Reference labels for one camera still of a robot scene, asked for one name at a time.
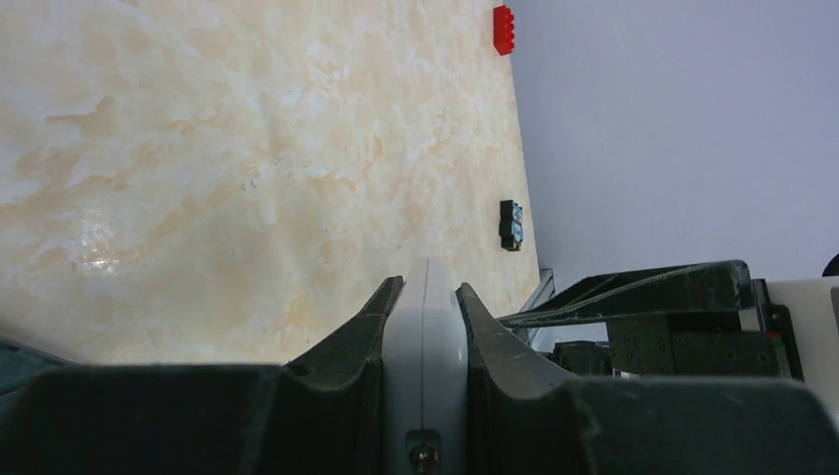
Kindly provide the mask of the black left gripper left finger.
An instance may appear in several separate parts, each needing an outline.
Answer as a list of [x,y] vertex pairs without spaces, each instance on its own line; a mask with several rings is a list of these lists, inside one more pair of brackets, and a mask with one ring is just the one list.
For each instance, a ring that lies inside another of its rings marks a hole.
[[361,310],[283,364],[63,365],[13,395],[5,474],[378,474],[385,279]]

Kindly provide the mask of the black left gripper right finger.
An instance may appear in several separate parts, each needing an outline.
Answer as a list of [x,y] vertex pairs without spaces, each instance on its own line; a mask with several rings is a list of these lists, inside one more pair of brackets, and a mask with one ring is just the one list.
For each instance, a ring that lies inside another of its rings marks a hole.
[[774,378],[581,377],[506,330],[475,290],[467,330],[469,474],[834,474],[838,431]]

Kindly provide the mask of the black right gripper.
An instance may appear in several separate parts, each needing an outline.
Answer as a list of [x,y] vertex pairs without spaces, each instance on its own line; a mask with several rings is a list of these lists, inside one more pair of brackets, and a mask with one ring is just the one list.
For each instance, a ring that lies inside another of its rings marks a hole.
[[735,259],[587,277],[499,322],[510,329],[605,323],[605,337],[554,344],[550,360],[578,375],[802,381],[789,311],[753,306],[749,268]]

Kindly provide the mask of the white remote control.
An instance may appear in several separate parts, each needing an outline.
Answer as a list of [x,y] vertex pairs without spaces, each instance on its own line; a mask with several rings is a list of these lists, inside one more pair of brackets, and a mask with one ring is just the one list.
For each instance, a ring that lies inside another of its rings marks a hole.
[[384,325],[383,471],[466,471],[468,344],[445,262],[421,259]]

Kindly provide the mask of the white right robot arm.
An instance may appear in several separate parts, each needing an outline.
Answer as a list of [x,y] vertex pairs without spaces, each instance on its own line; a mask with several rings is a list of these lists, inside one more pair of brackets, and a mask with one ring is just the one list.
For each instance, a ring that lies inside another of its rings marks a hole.
[[838,411],[838,264],[803,280],[756,278],[741,260],[587,277],[533,298],[502,324],[530,345],[551,330],[545,356],[578,375],[781,377]]

